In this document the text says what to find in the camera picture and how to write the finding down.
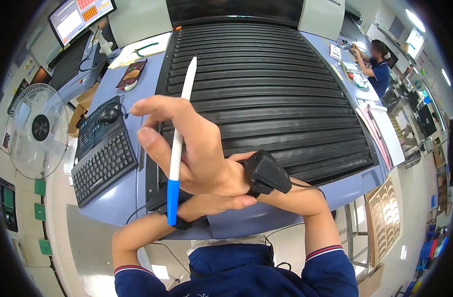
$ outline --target blue marker cap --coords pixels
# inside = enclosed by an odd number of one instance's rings
[[[177,223],[179,189],[180,181],[169,180],[167,182],[167,223],[170,226],[175,226],[175,224]]]

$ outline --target fingernail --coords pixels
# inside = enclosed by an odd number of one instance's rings
[[[144,148],[148,147],[152,143],[152,141],[155,140],[156,136],[157,133],[155,132],[155,130],[149,127],[141,128],[137,132],[137,139],[139,140],[141,146],[143,146]]]
[[[142,104],[142,102],[144,102],[145,99],[146,98],[135,101],[133,108]]]
[[[258,201],[256,199],[254,199],[253,197],[244,197],[243,202],[244,202],[244,205],[250,206],[250,205],[255,204]]]

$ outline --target mouse pad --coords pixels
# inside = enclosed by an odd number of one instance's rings
[[[124,125],[124,119],[121,115],[116,122],[107,124],[98,120],[98,115],[105,105],[110,105],[115,109],[120,109],[119,96],[115,96],[101,104],[86,121],[81,124],[80,133],[78,134],[78,148],[76,149],[75,158],[81,160],[93,147],[100,143],[109,132],[116,130]]]

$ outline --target wrist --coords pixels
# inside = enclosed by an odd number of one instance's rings
[[[185,222],[193,222],[194,220],[203,217],[205,214],[202,214],[198,211],[198,207],[194,205],[194,198],[188,199],[181,205],[179,205],[177,210],[177,216],[184,220]]]
[[[229,161],[228,168],[220,180],[220,187],[212,194],[219,196],[238,196],[250,190],[250,184],[244,173],[244,167],[236,161]]]

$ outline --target striped collar trim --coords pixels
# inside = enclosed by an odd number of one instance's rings
[[[317,251],[310,253],[306,257],[306,262],[309,261],[312,258],[315,258],[315,257],[323,255],[323,254],[327,254],[327,253],[330,253],[330,252],[333,252],[333,251],[336,251],[336,250],[342,250],[343,251],[344,249],[343,249],[343,247],[341,245],[333,245],[333,246],[329,246],[329,247],[324,247],[324,248],[318,249]]]
[[[140,271],[146,271],[150,274],[152,274],[153,276],[156,276],[153,272],[145,269],[144,267],[140,267],[140,266],[137,266],[137,265],[124,265],[124,266],[121,266],[121,267],[118,267],[114,270],[114,276],[116,276],[116,273],[119,272],[119,271],[124,271],[124,270],[140,270]]]

